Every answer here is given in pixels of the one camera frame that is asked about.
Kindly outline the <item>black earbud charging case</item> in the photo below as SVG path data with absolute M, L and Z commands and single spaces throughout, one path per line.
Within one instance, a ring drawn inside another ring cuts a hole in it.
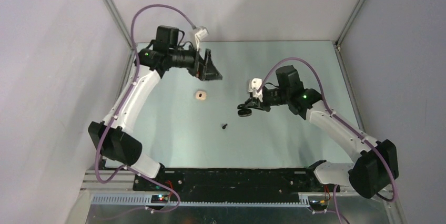
M 239 117 L 248 117 L 252 115 L 252 106 L 249 104 L 240 104 L 237 106 Z

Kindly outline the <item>beige earbud charging case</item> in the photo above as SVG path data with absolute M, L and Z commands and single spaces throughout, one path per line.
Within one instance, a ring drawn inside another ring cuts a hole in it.
M 195 93 L 195 98 L 200 101 L 204 101 L 207 99 L 207 93 L 203 90 L 199 90 Z

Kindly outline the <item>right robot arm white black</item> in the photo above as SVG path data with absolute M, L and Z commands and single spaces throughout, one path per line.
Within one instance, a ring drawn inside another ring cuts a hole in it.
M 313 164 L 313 173 L 306 176 L 310 190 L 320 191 L 326 185 L 348 186 L 367 199 L 377 196 L 387 202 L 396 200 L 396 192 L 391 198 L 381 193 L 388 185 L 394 188 L 399 176 L 395 144 L 388 139 L 379 141 L 348 122 L 328 105 L 322 93 L 304 87 L 292 65 L 279 67 L 275 74 L 278 84 L 272 89 L 265 87 L 263 79 L 250 80 L 249 98 L 237 106 L 238 116 L 286 105 L 294 115 L 323 130 L 351 159 L 350 163 Z

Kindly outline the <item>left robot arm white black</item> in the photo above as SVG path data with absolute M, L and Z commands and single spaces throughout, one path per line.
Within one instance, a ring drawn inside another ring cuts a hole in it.
M 97 158 L 106 157 L 146 176 L 152 190 L 161 190 L 166 176 L 163 165 L 143 154 L 140 141 L 132 136 L 136 119 L 149 94 L 171 68 L 183 68 L 201 81 L 221 80 L 222 75 L 212 62 L 211 51 L 200 55 L 200 42 L 209 32 L 194 28 L 190 45 L 184 48 L 178 39 L 184 32 L 171 26 L 159 26 L 156 38 L 141 49 L 131 68 L 133 77 L 119 95 L 110 112 L 101 122 L 91 122 L 88 133 L 97 151 Z

